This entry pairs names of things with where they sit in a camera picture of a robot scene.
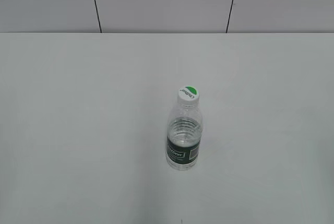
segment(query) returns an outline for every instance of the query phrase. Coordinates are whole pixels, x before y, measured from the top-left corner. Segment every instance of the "green logo on cap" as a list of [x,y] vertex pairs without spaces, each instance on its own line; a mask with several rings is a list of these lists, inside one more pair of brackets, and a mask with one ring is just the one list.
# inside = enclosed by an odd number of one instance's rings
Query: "green logo on cap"
[[191,93],[193,93],[194,95],[196,95],[197,94],[197,91],[196,91],[196,89],[195,88],[193,88],[193,87],[186,87]]

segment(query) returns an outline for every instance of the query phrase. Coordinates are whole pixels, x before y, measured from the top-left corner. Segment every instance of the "bottle neck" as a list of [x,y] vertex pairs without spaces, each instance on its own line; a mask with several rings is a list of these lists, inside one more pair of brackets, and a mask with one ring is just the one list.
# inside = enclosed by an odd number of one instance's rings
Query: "bottle neck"
[[196,109],[198,107],[198,103],[194,104],[194,105],[184,105],[181,103],[178,103],[178,105],[183,108],[183,109],[187,109],[187,110],[191,110],[191,109]]

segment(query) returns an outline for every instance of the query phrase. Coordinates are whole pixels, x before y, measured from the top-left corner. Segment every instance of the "white wall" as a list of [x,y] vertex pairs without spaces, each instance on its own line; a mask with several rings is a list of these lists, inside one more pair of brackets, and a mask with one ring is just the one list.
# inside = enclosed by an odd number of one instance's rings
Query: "white wall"
[[[102,32],[225,32],[232,0],[96,0]],[[0,0],[0,32],[99,32],[94,0]],[[228,32],[333,32],[334,0],[234,0]]]
[[0,0],[0,32],[99,32],[93,0]]
[[229,32],[333,32],[334,0],[234,0]]
[[103,32],[225,32],[231,0],[97,0]]

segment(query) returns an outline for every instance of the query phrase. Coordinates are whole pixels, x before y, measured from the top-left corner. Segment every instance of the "panel seam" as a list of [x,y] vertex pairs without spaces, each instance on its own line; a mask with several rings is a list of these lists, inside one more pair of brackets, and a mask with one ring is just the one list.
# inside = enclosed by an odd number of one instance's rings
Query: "panel seam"
[[231,14],[232,14],[232,7],[234,6],[234,0],[232,0],[231,2],[231,7],[230,7],[230,13],[229,13],[229,19],[228,19],[228,24],[226,26],[226,32],[227,33],[229,31],[229,25],[230,25],[230,19],[231,19]]
[[98,23],[99,23],[100,33],[102,33],[101,22],[100,22],[100,16],[99,16],[99,10],[98,10],[98,5],[97,5],[97,3],[96,3],[96,0],[94,0],[94,4],[95,4],[96,15],[97,15],[97,17],[98,17]]

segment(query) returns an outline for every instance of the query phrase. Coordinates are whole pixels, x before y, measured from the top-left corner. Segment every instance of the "black line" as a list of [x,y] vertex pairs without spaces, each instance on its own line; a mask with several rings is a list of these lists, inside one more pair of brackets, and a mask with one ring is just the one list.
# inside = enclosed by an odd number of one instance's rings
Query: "black line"
[[228,24],[226,26],[226,33],[228,32],[229,25],[230,25],[230,19],[231,19],[231,13],[232,13],[233,3],[234,3],[234,0],[232,0],[231,7],[230,7],[230,14],[229,14],[229,19],[228,19]]
[[96,15],[98,16],[98,22],[99,22],[100,33],[102,33],[102,28],[101,28],[101,23],[100,23],[100,16],[99,16],[99,11],[98,11],[98,6],[97,6],[97,4],[96,4],[96,0],[94,0],[94,3],[95,3]]

